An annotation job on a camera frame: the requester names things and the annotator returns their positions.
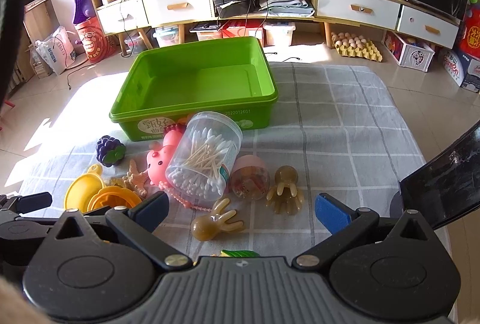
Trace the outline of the wooden tv cabinet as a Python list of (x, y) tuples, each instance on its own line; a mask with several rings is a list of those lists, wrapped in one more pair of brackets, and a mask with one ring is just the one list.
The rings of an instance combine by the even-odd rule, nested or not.
[(115, 0), (97, 4), (96, 14), (107, 35), (143, 27), (240, 19), (249, 22), (310, 21), (332, 25), (374, 27), (450, 48), (460, 22), (406, 0)]

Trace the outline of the green plastic storage bin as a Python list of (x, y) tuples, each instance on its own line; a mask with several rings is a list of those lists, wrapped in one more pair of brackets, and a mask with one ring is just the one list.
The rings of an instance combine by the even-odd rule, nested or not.
[(156, 140), (198, 112), (233, 119), (242, 130), (266, 128), (278, 88), (253, 36), (147, 50), (134, 60), (109, 117), (131, 141)]

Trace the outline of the beige starfish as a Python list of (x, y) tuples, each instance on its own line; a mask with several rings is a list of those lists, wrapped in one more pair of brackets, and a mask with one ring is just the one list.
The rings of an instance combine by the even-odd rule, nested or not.
[(129, 161), (128, 172), (122, 177), (122, 181), (126, 188), (134, 191), (142, 199), (147, 197), (146, 182), (148, 181), (148, 172), (147, 170), (140, 171), (136, 161)]

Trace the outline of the egg carton tray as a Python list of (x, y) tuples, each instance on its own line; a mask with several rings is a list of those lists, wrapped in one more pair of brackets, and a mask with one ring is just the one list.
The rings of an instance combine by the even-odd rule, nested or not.
[(349, 32), (330, 33), (337, 53), (342, 57), (363, 58), (373, 62), (382, 62), (383, 55), (373, 41)]

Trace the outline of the toy corn cob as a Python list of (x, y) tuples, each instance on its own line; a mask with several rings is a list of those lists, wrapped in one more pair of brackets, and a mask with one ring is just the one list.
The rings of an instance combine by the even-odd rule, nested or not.
[(229, 257), (229, 258), (248, 258), (260, 257), (258, 253), (251, 250), (226, 250), (222, 249), (218, 254), (212, 254), (212, 257)]

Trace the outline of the brown rubber claw toy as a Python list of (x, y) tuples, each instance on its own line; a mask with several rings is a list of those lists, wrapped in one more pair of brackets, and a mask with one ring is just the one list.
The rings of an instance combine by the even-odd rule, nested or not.
[(304, 205), (304, 193), (298, 186), (299, 175), (292, 166), (281, 166), (274, 175), (274, 184), (266, 195), (266, 204), (275, 214), (298, 214)]

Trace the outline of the orange toy pumpkin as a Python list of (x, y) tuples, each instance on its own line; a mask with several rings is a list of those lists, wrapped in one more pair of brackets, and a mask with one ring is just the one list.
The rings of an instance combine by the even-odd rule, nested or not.
[(111, 208), (125, 206), (128, 209), (132, 209), (141, 202), (141, 197), (128, 188), (108, 186), (102, 188), (97, 194), (92, 196), (87, 205), (87, 211), (100, 209), (104, 206), (110, 206)]

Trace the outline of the clear cotton swab jar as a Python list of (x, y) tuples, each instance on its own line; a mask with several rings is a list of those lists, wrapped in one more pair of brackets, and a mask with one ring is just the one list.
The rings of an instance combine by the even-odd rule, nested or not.
[(227, 189), (241, 145), (242, 131), (231, 118), (195, 114), (166, 169), (168, 193), (186, 208), (210, 208)]

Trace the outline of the white plastic shopping bag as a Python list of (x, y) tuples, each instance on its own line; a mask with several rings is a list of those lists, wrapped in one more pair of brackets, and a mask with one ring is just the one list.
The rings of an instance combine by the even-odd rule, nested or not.
[(61, 75), (75, 63), (77, 53), (65, 27), (59, 26), (45, 40), (34, 43), (35, 50), (56, 75)]

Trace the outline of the purple toy grapes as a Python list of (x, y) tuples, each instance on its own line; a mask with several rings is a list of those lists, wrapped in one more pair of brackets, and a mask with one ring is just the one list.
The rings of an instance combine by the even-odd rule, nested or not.
[(104, 167), (114, 167), (121, 163), (126, 147), (117, 138), (102, 136), (96, 144), (96, 158)]

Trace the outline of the grey checked table cloth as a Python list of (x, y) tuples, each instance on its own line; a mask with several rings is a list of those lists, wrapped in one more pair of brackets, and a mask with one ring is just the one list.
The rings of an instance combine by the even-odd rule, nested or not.
[[(263, 200), (233, 197), (231, 207), (244, 223), (239, 233), (209, 242), (190, 232), (196, 212), (172, 200), (157, 236), (190, 257), (221, 250), (250, 250), (293, 258), (329, 235), (314, 212), (326, 192), (351, 208), (368, 207), (386, 216), (399, 182), (424, 158), (386, 86), (362, 66), (272, 64), (279, 98), (270, 124), (246, 130), (241, 153), (259, 157), (270, 172), (292, 166), (304, 193), (298, 214), (276, 214)], [(49, 192), (53, 201), (39, 211), (57, 218), (70, 184), (95, 163), (95, 144), (103, 135), (125, 142), (126, 158), (146, 164), (149, 145), (127, 141), (109, 112), (124, 74), (90, 80), (72, 96), (49, 136), (26, 167), (20, 193)]]

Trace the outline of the brown rubber rabbit toy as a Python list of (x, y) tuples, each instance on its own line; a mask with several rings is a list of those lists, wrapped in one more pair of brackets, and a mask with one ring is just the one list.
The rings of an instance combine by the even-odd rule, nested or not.
[(190, 225), (191, 235), (198, 241), (210, 241), (220, 233), (234, 233), (242, 231), (244, 221), (232, 219), (237, 215), (235, 209), (227, 210), (230, 205), (229, 198), (215, 202), (211, 211), (203, 216), (196, 217)]

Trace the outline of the red paper bag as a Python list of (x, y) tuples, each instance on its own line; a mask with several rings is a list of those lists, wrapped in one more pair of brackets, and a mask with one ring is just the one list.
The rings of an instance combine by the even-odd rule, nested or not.
[(75, 28), (85, 54), (91, 63), (99, 63), (116, 53), (115, 39), (103, 33), (97, 17), (80, 22), (75, 25)]

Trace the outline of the yellow toy pot lid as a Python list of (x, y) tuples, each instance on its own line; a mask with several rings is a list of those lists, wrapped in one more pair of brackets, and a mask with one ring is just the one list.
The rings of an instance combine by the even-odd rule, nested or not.
[(78, 209), (82, 213), (88, 212), (89, 202), (105, 183), (101, 177), (103, 167), (100, 164), (93, 164), (87, 171), (74, 180), (64, 197), (65, 209)]

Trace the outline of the clear capsule with pink cap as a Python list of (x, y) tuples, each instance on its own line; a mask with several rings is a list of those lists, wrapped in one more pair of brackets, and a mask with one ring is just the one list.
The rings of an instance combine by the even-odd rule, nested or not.
[(270, 174), (262, 159), (255, 155), (239, 157), (233, 164), (229, 189), (243, 200), (260, 200), (270, 189)]

